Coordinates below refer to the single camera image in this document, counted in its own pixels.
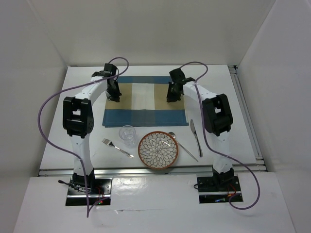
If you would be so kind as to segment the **blue beige checked placemat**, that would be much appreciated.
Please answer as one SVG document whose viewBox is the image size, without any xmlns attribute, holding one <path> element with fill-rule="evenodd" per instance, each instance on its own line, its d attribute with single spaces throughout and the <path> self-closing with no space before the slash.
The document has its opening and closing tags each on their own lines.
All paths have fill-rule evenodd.
<svg viewBox="0 0 311 233">
<path fill-rule="evenodd" d="M 169 76 L 121 76 L 120 102 L 106 101 L 102 125 L 188 126 L 184 100 L 166 102 L 170 81 Z"/>
</svg>

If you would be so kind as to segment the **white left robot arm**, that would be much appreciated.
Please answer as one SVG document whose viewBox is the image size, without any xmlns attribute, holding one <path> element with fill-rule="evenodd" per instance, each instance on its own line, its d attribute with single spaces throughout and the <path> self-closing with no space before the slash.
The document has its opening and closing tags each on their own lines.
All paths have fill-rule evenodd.
<svg viewBox="0 0 311 233">
<path fill-rule="evenodd" d="M 106 93 L 109 100 L 120 101 L 117 81 L 118 68 L 106 63 L 103 70 L 92 74 L 91 84 L 84 87 L 73 97 L 63 100 L 63 128 L 72 143 L 74 158 L 73 184 L 84 193 L 92 193 L 96 188 L 94 167 L 90 159 L 89 137 L 94 128 L 92 105 L 97 98 Z"/>
</svg>

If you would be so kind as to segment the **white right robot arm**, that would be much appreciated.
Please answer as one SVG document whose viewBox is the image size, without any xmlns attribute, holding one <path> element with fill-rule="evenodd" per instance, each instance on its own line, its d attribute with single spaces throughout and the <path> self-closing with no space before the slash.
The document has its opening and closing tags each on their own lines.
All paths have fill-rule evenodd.
<svg viewBox="0 0 311 233">
<path fill-rule="evenodd" d="M 215 94 L 195 82 L 194 78 L 186 78 L 181 68 L 169 72 L 167 102 L 181 100 L 186 95 L 197 101 L 200 106 L 200 116 L 203 133 L 209 133 L 213 153 L 212 185 L 217 190 L 224 190 L 234 178 L 234 170 L 229 159 L 229 143 L 227 142 L 233 116 L 225 94 Z"/>
</svg>

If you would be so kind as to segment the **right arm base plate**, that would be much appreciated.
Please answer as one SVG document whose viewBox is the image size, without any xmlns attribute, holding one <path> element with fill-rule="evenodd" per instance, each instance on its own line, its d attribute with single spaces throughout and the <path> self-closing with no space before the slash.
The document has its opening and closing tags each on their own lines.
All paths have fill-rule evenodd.
<svg viewBox="0 0 311 233">
<path fill-rule="evenodd" d="M 243 202 L 239 178 L 234 176 L 233 181 L 217 187 L 212 177 L 197 177 L 197 184 L 193 186 L 198 191 L 199 203 Z"/>
</svg>

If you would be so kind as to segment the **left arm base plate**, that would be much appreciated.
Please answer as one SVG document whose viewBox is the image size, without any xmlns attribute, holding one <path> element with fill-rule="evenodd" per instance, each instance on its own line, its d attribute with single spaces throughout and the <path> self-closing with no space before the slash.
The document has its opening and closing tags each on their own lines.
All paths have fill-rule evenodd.
<svg viewBox="0 0 311 233">
<path fill-rule="evenodd" d="M 86 206 L 86 189 L 84 186 L 73 183 L 72 178 L 65 182 L 68 186 L 66 206 Z M 94 186 L 88 188 L 89 205 L 98 202 L 98 206 L 111 204 L 112 178 L 96 179 Z"/>
</svg>

